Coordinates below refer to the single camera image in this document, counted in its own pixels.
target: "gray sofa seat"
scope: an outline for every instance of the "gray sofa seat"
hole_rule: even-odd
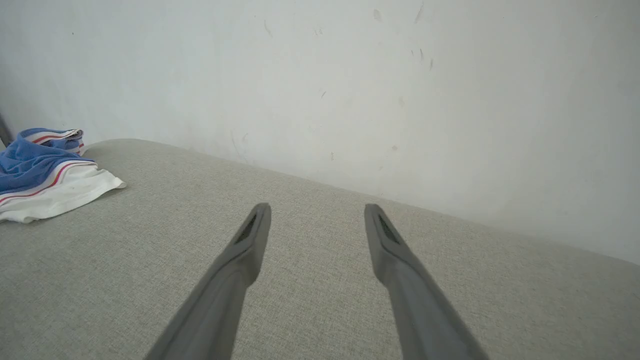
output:
[[[86,156],[128,187],[0,224],[0,359],[141,359],[258,202],[271,204],[271,232],[234,359],[401,358],[368,202],[491,358],[640,356],[640,266],[154,142]]]

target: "textured gray fabric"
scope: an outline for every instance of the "textured gray fabric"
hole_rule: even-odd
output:
[[[494,359],[637,359],[640,266],[186,150],[86,153],[127,182],[0,224],[1,359],[140,359],[252,206],[273,221],[234,359],[399,359],[363,210],[377,202]]]

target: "scuff mark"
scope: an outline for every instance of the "scuff mark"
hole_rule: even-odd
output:
[[[249,164],[249,161],[246,160],[245,156],[242,155],[240,153],[240,151],[238,151],[238,147],[236,146],[236,141],[234,140],[234,131],[231,130],[231,142],[234,144],[234,149],[236,150],[236,154],[238,154],[238,156],[240,156],[240,158],[242,160],[244,160],[245,163]]]
[[[382,14],[378,9],[373,9],[373,18],[376,19],[377,21],[382,22]]]
[[[269,36],[273,38],[273,34],[271,33],[271,30],[269,30],[269,26],[267,26],[267,20],[264,21],[264,31],[266,31],[267,34],[269,34]]]
[[[422,17],[422,9],[424,9],[424,2],[422,2],[422,4],[420,5],[420,10],[418,10],[418,15],[415,16],[415,20],[413,21],[414,24],[417,24],[418,21],[420,21],[420,18]]]

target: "towel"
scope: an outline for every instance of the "towel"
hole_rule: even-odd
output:
[[[28,129],[0,152],[0,221],[54,217],[126,186],[81,156],[82,135],[80,129]]]

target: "white fabric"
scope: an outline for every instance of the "white fabric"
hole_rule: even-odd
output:
[[[58,165],[57,182],[41,189],[14,193],[0,203],[0,221],[11,220],[28,223],[55,217],[97,199],[103,193],[127,186],[107,170],[98,170],[92,162],[75,162]]]

